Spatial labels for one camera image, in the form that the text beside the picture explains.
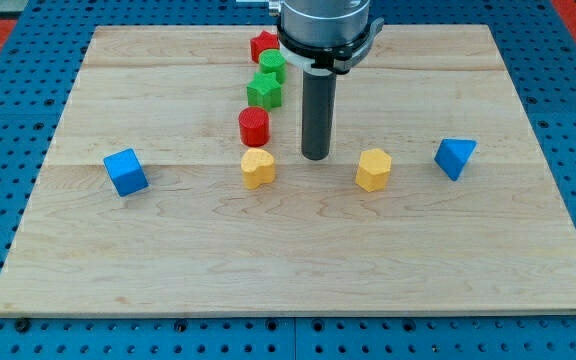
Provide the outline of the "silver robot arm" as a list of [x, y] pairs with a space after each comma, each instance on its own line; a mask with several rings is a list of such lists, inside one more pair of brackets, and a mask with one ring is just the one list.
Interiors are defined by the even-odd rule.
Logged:
[[345, 75], [362, 62], [385, 20], [370, 0], [255, 0], [276, 19], [280, 52], [313, 76]]

